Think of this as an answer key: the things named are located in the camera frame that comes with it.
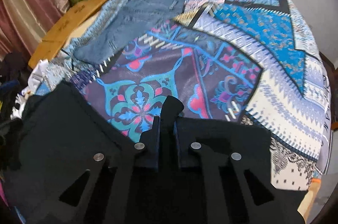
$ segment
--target silver screw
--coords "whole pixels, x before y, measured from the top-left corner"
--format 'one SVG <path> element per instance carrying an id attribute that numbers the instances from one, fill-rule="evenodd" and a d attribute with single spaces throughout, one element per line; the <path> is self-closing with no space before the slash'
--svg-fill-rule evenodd
<path id="1" fill-rule="evenodd" d="M 145 145 L 141 142 L 138 142 L 134 145 L 134 148 L 137 149 L 137 150 L 142 150 L 144 149 Z"/>
<path id="2" fill-rule="evenodd" d="M 104 155 L 102 153 L 97 153 L 94 155 L 95 161 L 101 161 L 104 158 Z"/>
<path id="3" fill-rule="evenodd" d="M 198 142 L 193 142 L 193 143 L 191 143 L 191 145 L 190 145 L 194 150 L 198 150 L 198 149 L 200 149 L 201 147 L 202 147 L 202 145 L 200 144 L 200 143 L 198 143 Z"/>
<path id="4" fill-rule="evenodd" d="M 232 153 L 231 158 L 238 161 L 242 159 L 242 156 L 239 153 Z"/>

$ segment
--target pink object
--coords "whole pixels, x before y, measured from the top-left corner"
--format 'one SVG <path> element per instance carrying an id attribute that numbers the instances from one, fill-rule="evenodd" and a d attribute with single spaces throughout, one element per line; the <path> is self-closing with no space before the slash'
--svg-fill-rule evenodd
<path id="1" fill-rule="evenodd" d="M 7 207 L 8 207 L 8 203 L 7 203 L 7 200 L 6 200 L 6 198 L 5 198 L 5 193 L 3 192 L 3 188 L 2 188 L 1 181 L 0 181 L 0 197 L 2 198 L 2 200 L 5 202 L 5 204 L 6 204 Z"/>

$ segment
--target blue denim shorts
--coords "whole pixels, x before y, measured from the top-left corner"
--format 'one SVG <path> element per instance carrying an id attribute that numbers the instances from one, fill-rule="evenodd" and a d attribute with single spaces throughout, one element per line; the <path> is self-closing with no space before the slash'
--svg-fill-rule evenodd
<path id="1" fill-rule="evenodd" d="M 75 58 L 100 64 L 158 22 L 182 13 L 185 0 L 129 0 L 111 24 L 89 43 L 75 49 Z"/>

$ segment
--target curtain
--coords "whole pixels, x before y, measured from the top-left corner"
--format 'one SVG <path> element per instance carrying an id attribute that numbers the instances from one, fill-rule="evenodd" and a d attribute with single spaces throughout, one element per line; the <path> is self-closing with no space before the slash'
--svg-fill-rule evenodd
<path id="1" fill-rule="evenodd" d="M 68 8 L 68 0 L 0 0 L 0 58 L 15 50 L 29 60 Z"/>

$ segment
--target triangular cutout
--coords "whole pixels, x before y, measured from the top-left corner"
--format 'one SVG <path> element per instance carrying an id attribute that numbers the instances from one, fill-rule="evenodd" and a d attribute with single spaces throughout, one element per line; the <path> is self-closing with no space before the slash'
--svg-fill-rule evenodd
<path id="1" fill-rule="evenodd" d="M 259 179 L 249 170 L 244 171 L 246 182 L 248 183 L 253 202 L 256 206 L 273 201 L 273 194 L 259 181 Z"/>
<path id="2" fill-rule="evenodd" d="M 81 199 L 90 177 L 90 170 L 86 170 L 68 189 L 59 197 L 59 201 L 76 207 Z"/>

